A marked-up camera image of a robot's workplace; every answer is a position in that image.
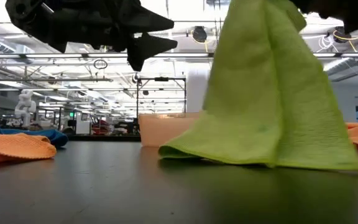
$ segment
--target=white humanoid robot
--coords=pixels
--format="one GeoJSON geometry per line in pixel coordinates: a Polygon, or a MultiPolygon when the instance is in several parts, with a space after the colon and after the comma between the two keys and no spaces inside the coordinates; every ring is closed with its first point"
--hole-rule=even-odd
{"type": "Polygon", "coordinates": [[[23,118],[23,127],[30,126],[30,113],[35,113],[37,110],[37,105],[31,100],[32,94],[30,90],[23,90],[19,95],[19,103],[15,107],[16,118],[23,118]]]}

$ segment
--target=ceiling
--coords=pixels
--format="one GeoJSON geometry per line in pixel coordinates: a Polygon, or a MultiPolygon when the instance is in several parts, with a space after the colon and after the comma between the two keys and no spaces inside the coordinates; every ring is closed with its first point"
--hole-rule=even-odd
{"type": "MultiPolygon", "coordinates": [[[[36,38],[29,37],[20,29],[16,28],[10,23],[9,17],[5,10],[6,0],[0,0],[0,42],[5,43],[13,49],[25,49],[27,53],[58,53],[55,49],[47,44],[42,43],[36,38]]],[[[169,17],[175,21],[175,27],[172,30],[163,32],[155,32],[153,35],[175,39],[178,41],[178,47],[171,51],[171,53],[205,53],[214,52],[217,44],[216,33],[219,33],[221,26],[224,23],[224,18],[227,14],[228,6],[225,4],[227,1],[222,1],[220,7],[216,4],[208,4],[207,0],[141,0],[142,5],[153,12],[162,16],[169,17]],[[208,44],[196,43],[190,33],[194,26],[204,26],[208,33],[208,44]]],[[[301,31],[301,35],[305,42],[309,45],[313,52],[353,52],[358,51],[358,32],[352,34],[352,44],[350,42],[338,44],[333,42],[332,39],[325,38],[324,36],[334,30],[337,26],[342,26],[342,21],[337,19],[321,19],[317,14],[305,15],[308,25],[301,31]]],[[[69,43],[66,53],[93,53],[104,52],[104,49],[93,49],[89,45],[69,43]]],[[[21,85],[29,88],[49,88],[49,89],[63,89],[63,88],[81,88],[81,89],[101,89],[101,88],[122,88],[121,91],[84,91],[86,94],[83,96],[81,91],[37,91],[38,95],[45,96],[61,96],[70,99],[72,102],[95,102],[98,105],[91,105],[93,108],[100,110],[119,111],[120,114],[129,114],[133,116],[135,106],[135,93],[136,91],[123,89],[134,89],[136,84],[132,82],[135,72],[128,66],[125,58],[104,58],[108,63],[108,67],[98,70],[94,66],[96,59],[60,59],[60,60],[47,60],[37,59],[33,60],[33,64],[28,65],[20,63],[15,60],[0,60],[0,77],[6,76],[10,78],[48,78],[55,77],[59,79],[76,79],[76,78],[107,78],[111,82],[101,81],[82,81],[82,82],[57,82],[53,85],[47,82],[31,82],[21,83],[21,85]]],[[[326,67],[337,63],[336,60],[322,60],[322,64],[326,67]]],[[[209,70],[211,66],[210,58],[183,58],[181,60],[169,60],[150,58],[146,61],[141,73],[138,77],[154,78],[154,77],[170,77],[170,78],[186,78],[189,71],[194,69],[209,70]]],[[[344,83],[358,83],[358,75],[352,76],[353,73],[358,71],[358,63],[350,65],[346,69],[340,70],[335,74],[329,76],[330,79],[336,80],[343,76],[349,78],[341,80],[344,83]]],[[[12,88],[0,83],[0,87],[12,88]]],[[[184,105],[184,87],[183,82],[155,82],[149,81],[145,89],[172,89],[173,91],[148,91],[141,92],[140,98],[145,103],[141,106],[141,113],[167,113],[169,111],[182,111],[184,105]]],[[[53,98],[46,98],[50,102],[63,102],[62,100],[54,100],[53,98]]]]}

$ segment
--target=yellow cable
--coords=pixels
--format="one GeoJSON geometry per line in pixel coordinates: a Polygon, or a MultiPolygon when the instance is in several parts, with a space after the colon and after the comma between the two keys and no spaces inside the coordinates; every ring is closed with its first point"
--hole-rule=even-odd
{"type": "Polygon", "coordinates": [[[349,41],[349,43],[351,44],[351,46],[352,46],[354,52],[357,52],[357,50],[356,50],[356,48],[354,47],[353,43],[352,43],[351,41],[349,41]]]}
{"type": "Polygon", "coordinates": [[[343,37],[337,36],[335,34],[336,32],[337,32],[336,30],[333,32],[333,36],[338,38],[338,39],[341,39],[341,40],[357,40],[358,39],[358,37],[355,37],[355,38],[343,38],[343,37]]]}

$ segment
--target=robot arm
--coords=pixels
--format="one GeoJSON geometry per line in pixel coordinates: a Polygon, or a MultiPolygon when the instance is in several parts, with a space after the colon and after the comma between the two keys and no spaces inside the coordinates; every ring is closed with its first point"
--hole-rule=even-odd
{"type": "Polygon", "coordinates": [[[67,42],[125,49],[128,62],[141,71],[144,60],[177,47],[148,32],[173,28],[173,21],[142,7],[139,0],[7,0],[12,23],[64,52],[67,42]],[[142,37],[135,38],[135,33],[142,37]]]}
{"type": "Polygon", "coordinates": [[[31,100],[32,91],[23,90],[19,95],[19,102],[15,107],[16,118],[23,117],[23,127],[30,125],[30,113],[34,113],[37,109],[37,105],[31,100]]]}
{"type": "Polygon", "coordinates": [[[290,0],[304,13],[318,12],[320,17],[334,17],[344,22],[345,33],[358,30],[358,0],[290,0]]]}

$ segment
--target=black cable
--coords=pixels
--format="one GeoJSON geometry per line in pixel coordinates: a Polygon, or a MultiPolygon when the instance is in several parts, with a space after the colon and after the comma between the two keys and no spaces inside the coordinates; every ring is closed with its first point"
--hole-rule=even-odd
{"type": "MultiPolygon", "coordinates": [[[[214,0],[214,12],[216,13],[216,3],[214,0]]],[[[216,16],[214,16],[214,21],[215,21],[215,36],[216,36],[216,43],[219,43],[219,37],[218,37],[218,24],[216,23],[216,16]]]]}
{"type": "Polygon", "coordinates": [[[222,30],[222,17],[221,17],[221,0],[219,0],[219,26],[220,26],[220,30],[222,30]]]}

